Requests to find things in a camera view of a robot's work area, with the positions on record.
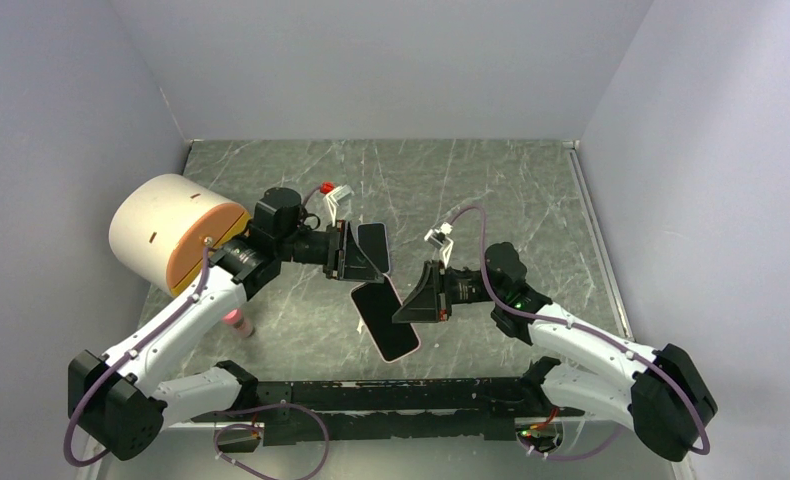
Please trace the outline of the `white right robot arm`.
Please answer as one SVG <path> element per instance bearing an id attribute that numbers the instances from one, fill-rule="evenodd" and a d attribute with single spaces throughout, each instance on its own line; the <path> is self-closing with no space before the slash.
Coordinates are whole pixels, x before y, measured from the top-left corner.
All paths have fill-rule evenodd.
<path id="1" fill-rule="evenodd" d="M 527 269 L 508 242 L 490 245 L 484 258 L 480 270 L 425 262 L 394 322 L 444 322 L 458 304 L 490 302 L 490 317 L 504 335 L 554 353 L 520 378 L 527 411 L 592 413 L 633 431 L 672 462 L 708 451 L 705 428 L 718 406 L 684 349 L 637 344 L 577 318 L 527 283 Z"/>

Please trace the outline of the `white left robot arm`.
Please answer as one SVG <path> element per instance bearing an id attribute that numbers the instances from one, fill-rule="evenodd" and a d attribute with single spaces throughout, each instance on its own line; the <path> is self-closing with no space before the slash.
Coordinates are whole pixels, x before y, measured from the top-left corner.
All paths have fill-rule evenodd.
<path id="1" fill-rule="evenodd" d="M 257 381 L 233 362 L 176 381 L 166 373 L 285 263 L 318 265 L 331 280 L 383 281 L 349 222 L 333 218 L 318 229 L 308 217 L 301 194 L 285 187 L 267 190 L 252 210 L 176 174 L 130 194 L 110 224 L 110 247 L 172 300 L 104 353 L 83 351 L 70 362 L 67 434 L 83 430 L 105 453 L 129 460 L 174 423 L 211 411 L 252 415 Z"/>

